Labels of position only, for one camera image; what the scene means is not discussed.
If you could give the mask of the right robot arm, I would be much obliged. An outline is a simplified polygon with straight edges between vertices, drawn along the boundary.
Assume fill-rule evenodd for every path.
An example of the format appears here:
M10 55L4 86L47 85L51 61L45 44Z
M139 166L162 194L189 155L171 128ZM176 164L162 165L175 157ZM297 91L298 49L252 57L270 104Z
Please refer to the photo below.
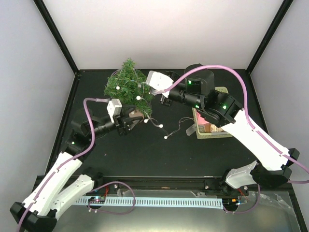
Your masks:
M215 90L212 69L226 70L238 79L243 104L230 94ZM290 166L297 163L299 152L280 145L249 116L246 85L235 70L223 65L196 64L175 81L166 74L150 71L146 82L152 87L152 94L195 108L207 122L231 134L256 157L248 165L225 172L219 183L223 194L230 195L245 185L277 188L291 183Z

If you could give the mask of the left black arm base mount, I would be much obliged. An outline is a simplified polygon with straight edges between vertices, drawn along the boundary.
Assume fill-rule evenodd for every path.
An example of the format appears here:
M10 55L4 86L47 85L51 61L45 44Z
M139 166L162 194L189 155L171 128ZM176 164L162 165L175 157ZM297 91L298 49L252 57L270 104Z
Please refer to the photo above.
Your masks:
M82 174L85 174L87 176L89 176L91 178L91 180L94 181L94 186L93 188L90 190L90 192L97 192L99 191L101 188L105 188L106 192L105 192L105 195L104 195L104 199L102 200L101 197L91 197L88 199L88 202L87 202L87 208L88 208L88 211L89 212L102 212L102 213L108 213L108 214L114 214L116 215L115 212L111 212L111 211L106 211L106 210L101 210L99 206L91 206L92 203L105 203L105 200L106 200L106 197L107 197L107 194L108 194L108 191L109 191L109 185L111 185L111 183L103 183L103 173L100 172L98 169L95 169L95 168L86 168L82 171Z

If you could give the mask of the clear plastic battery box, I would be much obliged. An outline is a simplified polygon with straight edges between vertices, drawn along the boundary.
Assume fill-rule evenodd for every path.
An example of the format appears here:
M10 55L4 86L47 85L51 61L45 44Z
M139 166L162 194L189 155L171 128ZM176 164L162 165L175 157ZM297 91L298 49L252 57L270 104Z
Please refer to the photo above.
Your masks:
M193 124L186 130L186 135L191 136L192 134L196 133L196 130L197 130L197 127L195 124Z

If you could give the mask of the yellow-green plastic basket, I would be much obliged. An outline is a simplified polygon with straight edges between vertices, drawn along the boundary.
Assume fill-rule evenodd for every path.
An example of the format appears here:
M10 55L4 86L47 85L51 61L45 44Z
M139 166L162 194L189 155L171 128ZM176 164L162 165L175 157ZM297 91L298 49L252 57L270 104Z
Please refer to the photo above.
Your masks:
M197 113L198 107L194 106L192 108L193 113L193 121L197 127L196 133L194 133L197 136L197 139L219 139L219 138L231 138L233 137L230 133L224 131L222 133L215 132L215 133L205 133L204 132L204 125L198 125L197 124Z

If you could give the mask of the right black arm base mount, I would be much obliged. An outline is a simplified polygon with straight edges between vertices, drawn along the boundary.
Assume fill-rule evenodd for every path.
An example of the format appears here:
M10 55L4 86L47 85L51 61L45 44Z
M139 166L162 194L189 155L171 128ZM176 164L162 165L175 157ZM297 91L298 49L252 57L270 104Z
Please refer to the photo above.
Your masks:
M217 195L217 196L239 196L244 194L248 196L248 190L241 188L232 188L224 181L220 179L207 179L204 181L204 189L207 193Z

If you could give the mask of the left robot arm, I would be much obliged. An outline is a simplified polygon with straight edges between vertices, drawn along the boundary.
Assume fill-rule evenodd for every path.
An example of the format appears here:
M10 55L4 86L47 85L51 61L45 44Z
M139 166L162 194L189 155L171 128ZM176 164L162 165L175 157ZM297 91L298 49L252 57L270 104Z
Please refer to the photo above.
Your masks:
M132 116L136 106L122 105L117 100L108 103L108 114L96 117L84 103L84 112L77 112L71 122L72 131L53 167L34 191L22 202L15 202L10 212L17 222L17 231L51 232L59 218L80 197L98 193L119 181L103 182L103 174L85 169L68 187L70 177L77 171L95 146L95 140L111 131L126 135L142 116Z

